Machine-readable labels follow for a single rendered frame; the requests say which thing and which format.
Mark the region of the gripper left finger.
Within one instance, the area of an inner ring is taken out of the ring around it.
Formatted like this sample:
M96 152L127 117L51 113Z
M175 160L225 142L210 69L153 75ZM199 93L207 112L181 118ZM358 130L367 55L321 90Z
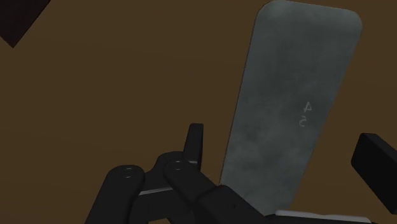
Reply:
M111 169L84 224L195 224L194 203L214 183L200 171L204 126L192 123L183 151L161 154L145 172L137 165Z

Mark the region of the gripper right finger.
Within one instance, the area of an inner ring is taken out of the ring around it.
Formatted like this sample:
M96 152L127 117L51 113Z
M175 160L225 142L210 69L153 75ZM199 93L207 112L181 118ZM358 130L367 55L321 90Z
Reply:
M397 215L397 150L374 133L362 133L351 165L384 207Z

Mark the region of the grey flat phone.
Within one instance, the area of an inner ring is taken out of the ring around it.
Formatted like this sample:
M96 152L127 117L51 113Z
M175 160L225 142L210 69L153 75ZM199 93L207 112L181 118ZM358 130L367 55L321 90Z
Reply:
M357 13L272 0L257 13L220 182L287 210L361 35Z

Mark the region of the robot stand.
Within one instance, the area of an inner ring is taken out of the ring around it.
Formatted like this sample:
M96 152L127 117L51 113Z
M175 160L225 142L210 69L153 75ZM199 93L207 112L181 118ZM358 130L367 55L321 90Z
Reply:
M14 48L51 0L0 0L0 37Z

